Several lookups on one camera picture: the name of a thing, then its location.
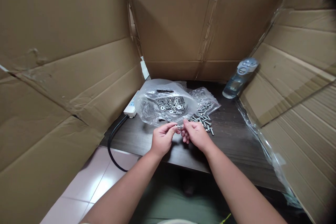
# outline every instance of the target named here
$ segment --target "cardboard wall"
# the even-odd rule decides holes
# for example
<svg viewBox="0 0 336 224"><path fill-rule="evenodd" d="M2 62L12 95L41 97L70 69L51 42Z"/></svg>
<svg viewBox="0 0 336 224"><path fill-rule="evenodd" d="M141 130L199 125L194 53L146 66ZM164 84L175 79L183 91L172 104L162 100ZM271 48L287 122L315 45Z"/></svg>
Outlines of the cardboard wall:
<svg viewBox="0 0 336 224"><path fill-rule="evenodd" d="M0 3L0 64L105 132L144 82L127 1Z"/></svg>
<svg viewBox="0 0 336 224"><path fill-rule="evenodd" d="M129 0L152 78L226 81L281 0Z"/></svg>
<svg viewBox="0 0 336 224"><path fill-rule="evenodd" d="M253 54L257 74L240 96L259 126L335 80L335 14L332 0L284 0Z"/></svg>
<svg viewBox="0 0 336 224"><path fill-rule="evenodd" d="M336 82L261 128L294 194L315 223L332 216L336 195Z"/></svg>
<svg viewBox="0 0 336 224"><path fill-rule="evenodd" d="M0 5L0 219L39 223L144 78L126 0Z"/></svg>
<svg viewBox="0 0 336 224"><path fill-rule="evenodd" d="M23 81L1 76L1 222L39 223L103 135Z"/></svg>
<svg viewBox="0 0 336 224"><path fill-rule="evenodd" d="M336 195L335 14L333 0L284 0L240 95L315 223L330 217Z"/></svg>

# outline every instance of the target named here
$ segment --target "clear plastic bag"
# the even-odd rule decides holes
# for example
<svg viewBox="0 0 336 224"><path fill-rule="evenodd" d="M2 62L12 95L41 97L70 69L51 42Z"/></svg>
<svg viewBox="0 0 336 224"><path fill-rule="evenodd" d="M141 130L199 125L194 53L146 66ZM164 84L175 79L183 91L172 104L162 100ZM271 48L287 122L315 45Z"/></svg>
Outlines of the clear plastic bag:
<svg viewBox="0 0 336 224"><path fill-rule="evenodd" d="M135 97L135 110L143 122L154 126L159 126L160 120L182 125L183 119L192 117L198 108L197 101L185 89L170 80L146 81Z"/></svg>
<svg viewBox="0 0 336 224"><path fill-rule="evenodd" d="M294 195L291 187L289 186L289 183L288 183L288 181L287 181L287 179L286 179L286 177L285 177L285 175L282 171L281 166L283 164L280 161L281 159L277 157L277 153L273 152L271 145L268 143L267 139L262 134L260 128L256 124L253 124L250 121L249 116L248 116L246 110L244 109L242 103L239 100L237 100L236 105L237 105L238 110L240 111L242 117L244 118L244 120L246 122L246 125L249 127L249 129L251 130L251 132L253 133L255 138L260 142L261 147L264 151L265 157L266 157L267 161L269 162L269 164L271 164L273 166L278 180L284 185L287 193L282 193L282 194L285 196L285 198L287 200L287 204L289 206L292 206L292 207L302 208L300 202L295 197L295 195Z"/></svg>
<svg viewBox="0 0 336 224"><path fill-rule="evenodd" d="M210 104L205 113L203 113L206 116L210 115L221 106L217 99L205 87L192 90L189 92L189 94L197 101L197 110L201 110L205 104Z"/></svg>

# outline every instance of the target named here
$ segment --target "left hand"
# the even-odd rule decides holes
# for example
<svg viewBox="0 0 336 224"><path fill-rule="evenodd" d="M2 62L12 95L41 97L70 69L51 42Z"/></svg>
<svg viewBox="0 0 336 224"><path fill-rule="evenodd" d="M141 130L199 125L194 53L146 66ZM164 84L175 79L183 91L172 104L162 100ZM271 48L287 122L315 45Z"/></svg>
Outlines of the left hand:
<svg viewBox="0 0 336 224"><path fill-rule="evenodd" d="M176 122L167 123L153 131L152 147L150 152L155 153L162 158L170 150L173 135L175 133L181 133L175 125L177 125Z"/></svg>

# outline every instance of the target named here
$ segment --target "bottle cap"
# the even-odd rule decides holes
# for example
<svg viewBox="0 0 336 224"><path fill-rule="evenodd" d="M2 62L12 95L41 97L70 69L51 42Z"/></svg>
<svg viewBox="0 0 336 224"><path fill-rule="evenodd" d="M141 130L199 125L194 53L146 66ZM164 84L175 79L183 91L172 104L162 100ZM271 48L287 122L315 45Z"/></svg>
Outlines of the bottle cap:
<svg viewBox="0 0 336 224"><path fill-rule="evenodd" d="M258 65L259 62L255 58L246 58L242 60L237 66L237 73L240 75L244 75L253 72Z"/></svg>

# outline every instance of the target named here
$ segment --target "table surface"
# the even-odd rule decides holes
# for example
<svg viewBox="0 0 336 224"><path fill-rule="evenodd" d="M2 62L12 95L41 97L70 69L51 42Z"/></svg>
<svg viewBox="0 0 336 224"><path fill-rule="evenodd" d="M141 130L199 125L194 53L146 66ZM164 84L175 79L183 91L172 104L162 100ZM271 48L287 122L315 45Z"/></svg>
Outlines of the table surface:
<svg viewBox="0 0 336 224"><path fill-rule="evenodd" d="M210 114L214 136L211 134L209 136L213 142L252 183L285 192L285 188L276 177L272 165L267 162L259 141L251 133L238 111L235 100L223 97L224 85L200 81L187 82L187 87L190 89L202 86L206 87L222 105ZM107 146L111 131L123 117L124 114L106 131L101 145ZM154 126L142 122L139 116L128 119L115 134L111 147L143 156L151 148L154 128ZM177 134L173 137L172 148L162 160L187 169L211 172L204 154L193 144L183 143L181 135Z"/></svg>

